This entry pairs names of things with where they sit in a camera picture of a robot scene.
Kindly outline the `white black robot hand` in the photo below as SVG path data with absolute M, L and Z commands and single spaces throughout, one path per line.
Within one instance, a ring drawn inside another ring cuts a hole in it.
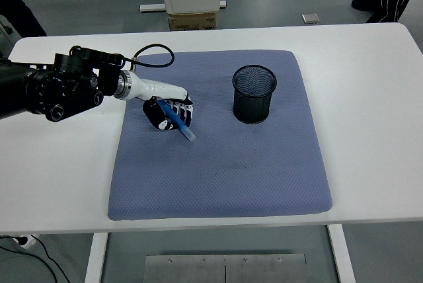
M 159 101 L 164 101 L 184 125 L 191 124 L 194 105 L 188 92 L 182 87 L 141 79 L 134 72 L 124 70 L 120 72 L 118 88 L 114 96 L 124 101 L 142 100 L 144 114 L 158 130 L 169 131 L 178 128 L 176 121 L 163 110 Z

